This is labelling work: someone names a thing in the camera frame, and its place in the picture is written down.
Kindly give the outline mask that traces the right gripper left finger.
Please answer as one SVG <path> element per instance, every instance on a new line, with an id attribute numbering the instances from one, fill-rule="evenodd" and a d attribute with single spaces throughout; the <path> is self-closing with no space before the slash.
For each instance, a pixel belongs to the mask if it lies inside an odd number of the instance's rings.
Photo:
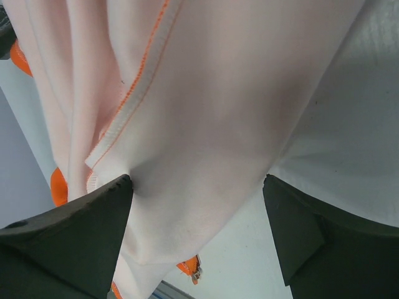
<path id="1" fill-rule="evenodd" d="M 124 174 L 1 229 L 1 298 L 106 298 L 132 197 Z"/>

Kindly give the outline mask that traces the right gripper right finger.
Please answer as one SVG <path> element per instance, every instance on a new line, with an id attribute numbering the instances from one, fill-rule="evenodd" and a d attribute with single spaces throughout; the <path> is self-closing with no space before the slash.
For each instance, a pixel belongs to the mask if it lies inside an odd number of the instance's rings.
<path id="1" fill-rule="evenodd" d="M 293 298 L 398 298 L 398 228 L 356 216 L 268 175 L 262 189 Z"/>

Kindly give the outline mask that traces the orange jacket with pink lining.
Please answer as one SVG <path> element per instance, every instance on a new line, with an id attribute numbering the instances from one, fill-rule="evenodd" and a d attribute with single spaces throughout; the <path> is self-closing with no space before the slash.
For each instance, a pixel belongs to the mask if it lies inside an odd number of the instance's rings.
<path id="1" fill-rule="evenodd" d="M 5 1 L 69 200 L 128 174 L 148 298 L 261 185 L 362 1 Z"/>

